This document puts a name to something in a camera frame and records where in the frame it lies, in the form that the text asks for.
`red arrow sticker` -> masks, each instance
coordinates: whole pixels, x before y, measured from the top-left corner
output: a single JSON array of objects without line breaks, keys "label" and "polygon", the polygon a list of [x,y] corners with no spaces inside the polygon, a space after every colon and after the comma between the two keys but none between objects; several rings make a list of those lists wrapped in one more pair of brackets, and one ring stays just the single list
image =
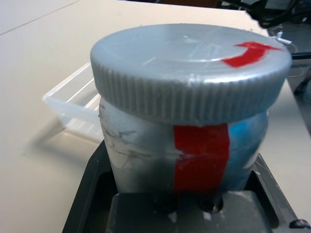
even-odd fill
[{"label": "red arrow sticker", "polygon": [[234,68],[242,67],[259,61],[260,58],[265,55],[267,50],[282,50],[280,48],[263,45],[254,41],[244,42],[235,46],[247,47],[247,50],[241,56],[222,59],[223,62]]}]

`transparent plastic box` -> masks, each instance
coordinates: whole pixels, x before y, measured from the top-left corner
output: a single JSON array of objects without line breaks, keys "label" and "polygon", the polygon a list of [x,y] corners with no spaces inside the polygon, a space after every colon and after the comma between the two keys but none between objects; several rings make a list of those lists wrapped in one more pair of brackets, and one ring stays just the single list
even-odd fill
[{"label": "transparent plastic box", "polygon": [[87,63],[45,94],[43,101],[59,115],[67,129],[102,141],[104,136],[98,117],[100,98],[91,65]]}]

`white table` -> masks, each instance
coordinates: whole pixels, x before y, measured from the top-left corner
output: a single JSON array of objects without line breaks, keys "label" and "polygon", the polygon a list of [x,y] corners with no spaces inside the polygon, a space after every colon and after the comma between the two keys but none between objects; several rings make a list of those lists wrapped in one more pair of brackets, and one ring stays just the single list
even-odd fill
[{"label": "white table", "polygon": [[[15,13],[6,14],[9,25],[1,24],[0,30],[3,233],[59,233],[63,229],[86,163],[98,144],[64,131],[41,97],[89,61],[97,40],[122,29],[161,23],[215,24],[266,34],[238,11],[116,0],[80,0],[54,11],[74,1],[48,5],[49,10],[36,2],[39,10],[23,14],[22,8],[18,14],[16,4],[11,9]],[[260,152],[298,217],[309,222],[310,144],[285,83],[271,109],[269,132]]]}]

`silver screw cap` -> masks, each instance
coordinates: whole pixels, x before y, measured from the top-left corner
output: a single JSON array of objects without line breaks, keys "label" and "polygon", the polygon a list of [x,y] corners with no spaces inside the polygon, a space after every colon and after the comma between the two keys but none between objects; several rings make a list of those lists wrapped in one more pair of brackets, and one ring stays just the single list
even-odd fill
[{"label": "silver screw cap", "polygon": [[100,95],[163,124],[231,123],[277,99],[292,63],[279,42],[213,25],[163,24],[104,37],[91,51]]}]

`silver jar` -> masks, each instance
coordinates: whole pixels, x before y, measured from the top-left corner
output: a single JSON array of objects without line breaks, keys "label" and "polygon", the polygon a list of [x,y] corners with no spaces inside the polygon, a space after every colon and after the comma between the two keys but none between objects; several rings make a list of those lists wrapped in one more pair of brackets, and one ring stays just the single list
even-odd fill
[{"label": "silver jar", "polygon": [[119,192],[244,188],[291,55],[274,39],[198,24],[132,28],[91,51]]}]

